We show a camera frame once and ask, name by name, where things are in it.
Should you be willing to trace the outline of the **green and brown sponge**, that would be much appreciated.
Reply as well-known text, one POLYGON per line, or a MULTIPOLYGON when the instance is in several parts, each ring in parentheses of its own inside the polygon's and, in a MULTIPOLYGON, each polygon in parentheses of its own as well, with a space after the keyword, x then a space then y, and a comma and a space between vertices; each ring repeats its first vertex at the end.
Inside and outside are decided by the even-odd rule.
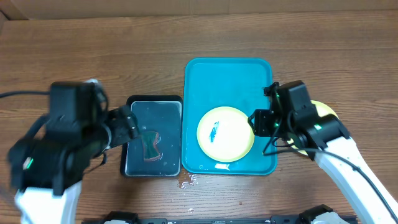
POLYGON ((158 132, 146 131, 141 134, 143 146, 144 162, 158 161, 162 158, 162 153, 159 151, 157 144, 160 143, 161 137, 158 132))

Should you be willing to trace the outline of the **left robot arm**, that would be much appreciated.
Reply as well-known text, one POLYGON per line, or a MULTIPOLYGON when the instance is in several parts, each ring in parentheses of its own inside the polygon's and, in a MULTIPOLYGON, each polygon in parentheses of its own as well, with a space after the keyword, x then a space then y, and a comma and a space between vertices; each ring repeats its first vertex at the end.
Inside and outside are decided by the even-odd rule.
POLYGON ((10 149, 11 185, 22 223, 74 223, 85 170, 93 158, 138 136, 128 106, 53 106, 45 136, 33 126, 10 149))

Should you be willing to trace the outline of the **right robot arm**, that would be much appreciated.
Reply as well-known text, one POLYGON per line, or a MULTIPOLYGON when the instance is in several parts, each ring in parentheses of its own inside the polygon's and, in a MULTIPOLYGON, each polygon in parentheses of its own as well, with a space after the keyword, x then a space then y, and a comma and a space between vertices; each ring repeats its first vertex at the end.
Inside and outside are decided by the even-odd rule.
POLYGON ((333 180, 363 223, 397 223, 397 201, 363 159, 334 115, 316 108, 255 110, 248 123, 256 136, 291 139, 333 180))

